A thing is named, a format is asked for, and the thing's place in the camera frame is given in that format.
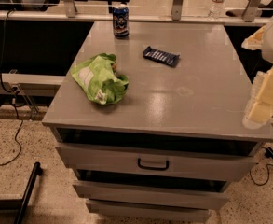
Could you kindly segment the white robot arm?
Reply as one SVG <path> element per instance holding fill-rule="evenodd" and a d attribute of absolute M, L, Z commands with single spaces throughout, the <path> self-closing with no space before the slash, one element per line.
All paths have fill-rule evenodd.
<path fill-rule="evenodd" d="M 268 71 L 258 71 L 254 77 L 250 100 L 242 119 L 246 128 L 258 129 L 273 116 L 273 16 L 266 25 L 246 38 L 241 46 L 249 50 L 260 49 L 262 58 L 272 63 Z"/>

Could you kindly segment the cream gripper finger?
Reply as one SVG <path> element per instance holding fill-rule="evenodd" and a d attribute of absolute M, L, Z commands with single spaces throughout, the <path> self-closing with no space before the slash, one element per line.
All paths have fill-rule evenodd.
<path fill-rule="evenodd" d="M 259 129 L 267 124 L 272 117 L 273 66 L 267 72 L 258 72 L 256 74 L 242 124 L 248 129 Z"/>
<path fill-rule="evenodd" d="M 266 28 L 265 26 L 262 26 L 256 32 L 250 35 L 248 38 L 245 38 L 241 46 L 244 49 L 248 49 L 248 50 L 261 49 L 263 45 L 263 35 L 264 35 L 265 28 Z"/>

